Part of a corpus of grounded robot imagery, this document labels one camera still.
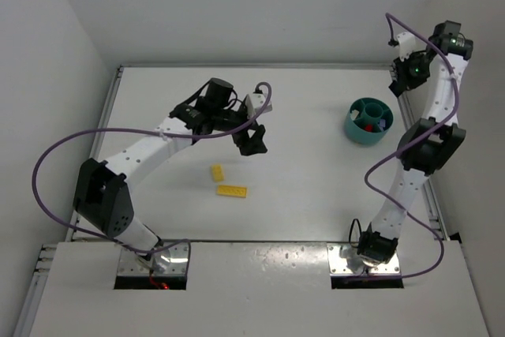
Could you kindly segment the yellow lego slope brick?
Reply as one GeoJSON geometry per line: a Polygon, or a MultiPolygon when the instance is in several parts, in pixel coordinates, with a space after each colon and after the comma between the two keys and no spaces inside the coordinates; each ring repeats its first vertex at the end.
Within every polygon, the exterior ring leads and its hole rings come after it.
{"type": "Polygon", "coordinates": [[[214,182],[223,182],[225,180],[224,170],[220,164],[211,165],[210,170],[214,182]]]}

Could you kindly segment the yellow long lego plate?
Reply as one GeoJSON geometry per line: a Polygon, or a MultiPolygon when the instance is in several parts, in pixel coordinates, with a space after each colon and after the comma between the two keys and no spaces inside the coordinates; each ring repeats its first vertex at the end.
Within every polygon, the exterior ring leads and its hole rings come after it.
{"type": "Polygon", "coordinates": [[[244,186],[218,185],[216,194],[222,197],[246,198],[248,189],[244,186]]]}

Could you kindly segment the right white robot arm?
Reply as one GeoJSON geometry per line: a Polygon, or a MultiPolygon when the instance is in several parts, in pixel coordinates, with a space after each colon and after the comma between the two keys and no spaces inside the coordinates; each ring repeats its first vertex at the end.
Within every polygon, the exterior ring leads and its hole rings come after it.
{"type": "Polygon", "coordinates": [[[419,189],[441,169],[465,140],[459,127],[459,89],[462,76],[473,53],[473,41],[461,33],[461,25],[444,21],[434,27],[419,51],[421,37],[410,28],[391,39],[398,48],[392,64],[391,92],[405,92],[429,85],[422,116],[406,131],[396,152],[398,170],[383,206],[361,233],[357,255],[368,266],[386,264],[394,256],[403,222],[419,189]]]}

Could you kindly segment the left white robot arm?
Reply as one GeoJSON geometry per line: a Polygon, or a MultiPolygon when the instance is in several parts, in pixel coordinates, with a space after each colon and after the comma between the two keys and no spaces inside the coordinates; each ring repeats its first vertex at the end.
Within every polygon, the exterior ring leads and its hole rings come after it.
{"type": "Polygon", "coordinates": [[[259,83],[244,99],[234,86],[213,77],[180,102],[153,130],[102,161],[81,166],[73,208],[107,238],[138,256],[163,247],[161,238],[135,215],[132,192],[172,156],[200,140],[231,136],[243,156],[264,154],[266,129],[258,117],[271,111],[271,86],[259,83]]]}

